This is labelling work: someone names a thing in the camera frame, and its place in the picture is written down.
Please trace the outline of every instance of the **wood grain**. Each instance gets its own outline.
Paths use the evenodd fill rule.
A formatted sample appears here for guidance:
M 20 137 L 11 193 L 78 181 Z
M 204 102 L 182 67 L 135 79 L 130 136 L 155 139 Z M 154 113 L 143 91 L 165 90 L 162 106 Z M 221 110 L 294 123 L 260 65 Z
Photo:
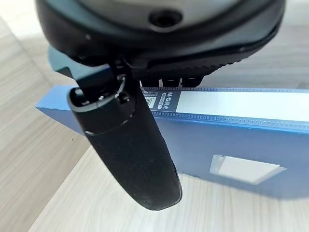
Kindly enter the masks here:
M 89 148 L 29 232 L 309 231 L 309 199 L 279 201 L 184 175 L 180 179 L 179 204 L 146 210 Z
M 0 231 L 27 231 L 89 144 L 35 109 L 51 88 L 0 20 Z
M 308 12 L 308 0 L 289 0 L 272 42 L 202 85 L 309 88 Z M 0 1 L 0 15 L 1 232 L 27 231 L 34 221 L 30 232 L 309 231 L 309 199 L 279 201 L 183 175 L 178 205 L 145 210 L 92 148 L 66 178 L 88 142 L 33 105 L 51 85 L 74 82 L 50 70 L 34 0 Z

